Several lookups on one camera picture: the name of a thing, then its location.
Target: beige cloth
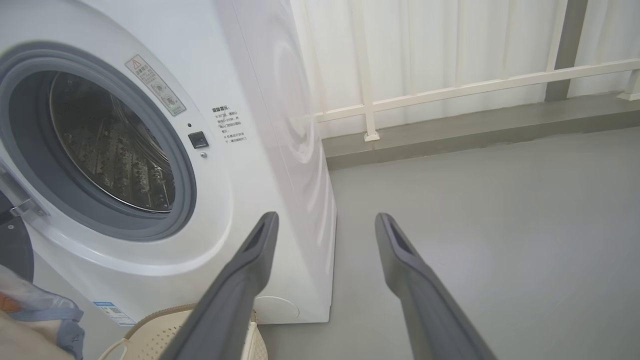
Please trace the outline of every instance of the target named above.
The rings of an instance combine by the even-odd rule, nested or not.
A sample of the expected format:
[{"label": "beige cloth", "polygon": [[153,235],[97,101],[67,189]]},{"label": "beige cloth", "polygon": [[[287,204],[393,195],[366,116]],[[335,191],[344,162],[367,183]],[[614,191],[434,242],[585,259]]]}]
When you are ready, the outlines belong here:
[{"label": "beige cloth", "polygon": [[0,354],[11,360],[74,360],[45,336],[0,311]]}]

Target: gray vertical post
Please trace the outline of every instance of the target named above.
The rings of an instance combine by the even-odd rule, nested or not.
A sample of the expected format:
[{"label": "gray vertical post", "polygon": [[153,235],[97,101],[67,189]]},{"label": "gray vertical post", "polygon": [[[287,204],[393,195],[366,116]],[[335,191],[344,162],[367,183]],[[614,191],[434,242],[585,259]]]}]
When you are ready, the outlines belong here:
[{"label": "gray vertical post", "polygon": [[[565,69],[575,65],[575,56],[578,53],[582,24],[584,23],[584,14],[587,11],[588,2],[588,0],[567,1],[555,69]],[[570,84],[571,80],[547,83],[545,101],[565,100]]]}]

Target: warning label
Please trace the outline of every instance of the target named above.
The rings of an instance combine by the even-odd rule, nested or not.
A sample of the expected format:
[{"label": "warning label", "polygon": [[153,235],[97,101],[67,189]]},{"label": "warning label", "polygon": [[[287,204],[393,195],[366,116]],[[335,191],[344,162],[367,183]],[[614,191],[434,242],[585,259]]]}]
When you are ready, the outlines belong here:
[{"label": "warning label", "polygon": [[112,302],[93,302],[97,307],[102,310],[105,314],[109,315],[113,321],[115,321],[120,326],[133,326],[136,325],[136,322],[131,320],[125,313],[123,313],[119,308],[113,305]]},{"label": "warning label", "polygon": [[241,143],[246,141],[246,131],[237,111],[228,106],[218,106],[211,109],[216,115],[218,129],[225,143]]},{"label": "warning label", "polygon": [[145,60],[136,55],[133,59],[127,61],[127,67],[151,90],[164,107],[169,110],[171,115],[176,116],[187,110],[180,99],[173,93],[160,76],[145,62]]}]

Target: beige laundry basket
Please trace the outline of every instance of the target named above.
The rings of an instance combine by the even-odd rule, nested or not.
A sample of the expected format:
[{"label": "beige laundry basket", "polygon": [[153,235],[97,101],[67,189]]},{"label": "beige laundry basket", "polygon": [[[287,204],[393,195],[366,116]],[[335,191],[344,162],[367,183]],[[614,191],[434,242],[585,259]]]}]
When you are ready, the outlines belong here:
[{"label": "beige laundry basket", "polygon": [[[99,360],[105,360],[120,345],[124,346],[120,360],[158,360],[194,306],[195,304],[171,307],[147,316],[122,340],[111,345]],[[267,348],[258,331],[255,312],[249,321],[241,360],[267,360]]]}]

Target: concrete ledge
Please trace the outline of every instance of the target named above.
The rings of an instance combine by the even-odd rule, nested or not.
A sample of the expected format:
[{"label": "concrete ledge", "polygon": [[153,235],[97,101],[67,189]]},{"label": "concrete ledge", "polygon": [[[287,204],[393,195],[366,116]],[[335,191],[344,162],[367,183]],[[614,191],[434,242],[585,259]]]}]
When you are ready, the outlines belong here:
[{"label": "concrete ledge", "polygon": [[380,140],[363,133],[323,140],[329,170],[416,158],[557,135],[640,126],[640,101],[615,94],[539,102],[379,129]]}]

